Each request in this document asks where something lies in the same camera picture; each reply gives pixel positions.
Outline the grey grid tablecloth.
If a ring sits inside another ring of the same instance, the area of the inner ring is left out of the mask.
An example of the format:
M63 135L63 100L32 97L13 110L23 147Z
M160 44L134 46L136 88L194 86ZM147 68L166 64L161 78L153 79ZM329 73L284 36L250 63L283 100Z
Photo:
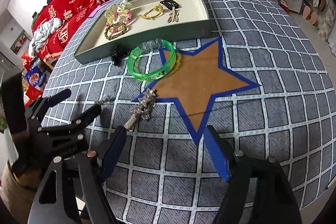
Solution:
M216 92L202 120L232 147L281 164L301 210L335 177L335 91L322 60L293 19L272 0L203 0L211 36L175 42L191 57L206 45L221 50L222 65L255 82L254 89ZM62 53L45 89L65 88L66 102L53 107L44 126L67 124L101 98L112 100L85 130L97 147L130 116L146 88L106 57L81 65L75 51L93 25L87 19ZM211 223L227 184L217 175L178 99L154 107L148 121L128 133L114 173L104 186L114 215L126 223Z

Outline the brown blue star mat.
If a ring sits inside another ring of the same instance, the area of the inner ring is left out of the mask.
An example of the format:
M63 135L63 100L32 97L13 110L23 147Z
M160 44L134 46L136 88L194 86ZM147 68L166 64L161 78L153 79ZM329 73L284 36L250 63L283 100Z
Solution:
M199 144L215 100L260 85L224 66L222 38L195 51L176 50L177 61L165 77L149 84L158 103L171 103L195 144Z

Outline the cream polka dot scrunchie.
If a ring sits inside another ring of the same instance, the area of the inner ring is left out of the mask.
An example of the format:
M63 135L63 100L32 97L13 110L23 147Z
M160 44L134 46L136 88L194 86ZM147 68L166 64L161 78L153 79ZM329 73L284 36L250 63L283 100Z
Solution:
M119 5L113 4L105 11L106 26L117 22L129 24L132 20L131 14L132 4L128 1L123 1Z

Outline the blue snack box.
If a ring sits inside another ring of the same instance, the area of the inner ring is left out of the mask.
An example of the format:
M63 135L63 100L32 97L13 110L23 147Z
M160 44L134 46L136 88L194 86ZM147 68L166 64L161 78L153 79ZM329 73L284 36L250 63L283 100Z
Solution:
M30 69L26 75L25 79L28 84L32 87L41 87L46 81L47 75L41 71L40 67L35 66L33 69Z

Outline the white curtain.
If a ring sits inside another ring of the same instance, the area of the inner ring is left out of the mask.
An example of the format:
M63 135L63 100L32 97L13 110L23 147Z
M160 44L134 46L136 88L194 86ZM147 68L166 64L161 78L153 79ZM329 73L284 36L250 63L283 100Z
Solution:
M329 44L332 54L336 56L336 25L333 26L327 42Z

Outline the black small claw clip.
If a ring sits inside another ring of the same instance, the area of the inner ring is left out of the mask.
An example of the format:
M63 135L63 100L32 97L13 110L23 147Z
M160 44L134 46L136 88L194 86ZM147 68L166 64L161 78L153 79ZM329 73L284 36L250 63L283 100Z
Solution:
M121 50L119 47L115 47L110 56L112 64L116 67L119 67L125 55L125 51Z

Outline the black beaded hair clip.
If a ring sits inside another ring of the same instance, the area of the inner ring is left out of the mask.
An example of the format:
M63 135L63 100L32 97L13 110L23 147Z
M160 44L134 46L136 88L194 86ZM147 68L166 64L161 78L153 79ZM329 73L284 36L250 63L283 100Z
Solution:
M165 8L167 8L170 11L172 11L173 9L179 8L179 4L173 0L163 0L163 1L160 1L160 4L164 5Z

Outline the pink slippers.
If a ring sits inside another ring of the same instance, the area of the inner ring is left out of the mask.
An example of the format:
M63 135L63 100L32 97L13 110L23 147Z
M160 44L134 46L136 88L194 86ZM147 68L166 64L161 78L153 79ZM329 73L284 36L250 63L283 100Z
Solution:
M303 11L301 15L314 29L318 29L318 14L313 11L310 6L303 5Z

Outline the beige bow hair clip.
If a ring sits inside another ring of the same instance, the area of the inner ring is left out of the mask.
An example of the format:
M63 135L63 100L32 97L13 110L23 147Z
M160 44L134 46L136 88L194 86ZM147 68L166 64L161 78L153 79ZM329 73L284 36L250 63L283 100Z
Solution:
M167 23L179 22L179 12L175 6L173 6L171 13L169 14L169 18Z

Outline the brown braided hair band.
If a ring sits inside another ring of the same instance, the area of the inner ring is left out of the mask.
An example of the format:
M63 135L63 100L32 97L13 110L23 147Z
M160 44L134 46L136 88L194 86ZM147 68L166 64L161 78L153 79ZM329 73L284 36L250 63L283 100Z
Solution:
M125 32L127 32L127 25L124 22L117 22L107 26L104 35L107 40L113 40Z

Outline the grey white crumpled cloth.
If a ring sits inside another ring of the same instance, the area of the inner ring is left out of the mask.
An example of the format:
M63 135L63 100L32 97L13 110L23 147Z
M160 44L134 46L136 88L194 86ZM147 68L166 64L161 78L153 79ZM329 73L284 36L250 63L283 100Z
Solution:
M42 23L33 34L28 47L29 57L34 57L41 51L48 37L56 32L63 24L60 18L52 18L48 22Z

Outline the small silver round earring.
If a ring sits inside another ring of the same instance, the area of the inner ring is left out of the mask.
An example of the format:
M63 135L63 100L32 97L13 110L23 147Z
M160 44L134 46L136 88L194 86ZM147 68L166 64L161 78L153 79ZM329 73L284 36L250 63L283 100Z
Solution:
M108 103L109 101L110 101L109 98L102 98L100 100L95 101L94 104L96 104L96 105L103 105L103 104Z

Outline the silver rhinestone hair clip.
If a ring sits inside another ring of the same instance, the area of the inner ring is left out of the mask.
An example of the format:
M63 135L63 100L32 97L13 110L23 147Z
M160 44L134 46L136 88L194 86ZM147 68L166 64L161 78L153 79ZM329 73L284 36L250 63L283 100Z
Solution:
M144 92L141 98L138 98L138 104L132 108L131 116L124 124L124 127L128 131L133 131L135 124L140 120L150 119L151 112L156 105L156 90L149 89Z

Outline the green tray cream lining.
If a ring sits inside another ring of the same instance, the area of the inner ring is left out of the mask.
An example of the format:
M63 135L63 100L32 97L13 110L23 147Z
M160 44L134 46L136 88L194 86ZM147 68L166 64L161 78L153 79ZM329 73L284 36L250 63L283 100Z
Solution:
M170 10L165 8L163 15L156 19L142 19L139 16L158 5L163 0L129 0L132 4L132 21L122 36L112 40L105 38L106 18L102 8L88 18L88 31L83 37L74 58L80 64L108 57L114 48L130 52L141 42L165 39L169 42L208 38L211 34L210 18L203 0L173 0L179 4L177 22L169 23Z

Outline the green translucent bangle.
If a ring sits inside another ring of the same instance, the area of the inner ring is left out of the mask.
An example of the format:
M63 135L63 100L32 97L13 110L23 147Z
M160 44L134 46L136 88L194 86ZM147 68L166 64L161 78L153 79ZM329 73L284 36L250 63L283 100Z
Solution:
M127 71L139 81L152 82L169 74L177 55L171 42L155 39L140 43L130 53Z

